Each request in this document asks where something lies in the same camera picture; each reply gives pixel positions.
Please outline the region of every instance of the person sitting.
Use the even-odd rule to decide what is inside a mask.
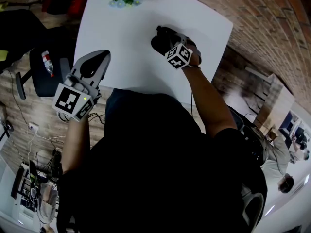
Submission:
[[[266,178],[267,186],[278,185],[278,190],[288,193],[294,186],[294,179],[286,173],[290,154],[281,135],[277,136],[274,129],[269,132],[272,144],[268,144],[266,152],[267,160],[262,166],[263,174]]]
[[[295,164],[297,161],[308,160],[309,151],[303,152],[307,144],[306,143],[296,143],[296,137],[292,136],[293,148],[290,148],[290,163]]]

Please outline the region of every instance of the person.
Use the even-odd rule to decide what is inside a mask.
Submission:
[[[294,151],[291,151],[290,148],[290,163],[295,164],[297,161],[302,160],[306,161],[309,159],[309,151],[308,150],[306,150],[305,152],[303,151],[307,147],[305,143],[301,144],[296,143],[296,137],[292,136],[292,144]]]
[[[277,184],[279,191],[288,193],[294,186],[293,177],[286,173],[290,161],[289,150],[282,136],[278,135],[276,130],[270,130],[269,137],[272,139],[273,145],[267,145],[268,158],[262,166],[263,174],[268,186]]]
[[[59,233],[72,219],[84,233],[201,232],[224,218],[217,227],[247,232],[242,185],[265,201],[264,175],[224,100],[194,67],[196,54],[190,65],[178,71],[190,84],[206,134],[176,99],[129,90],[113,90],[104,137],[92,149],[87,117],[70,120],[61,160]]]

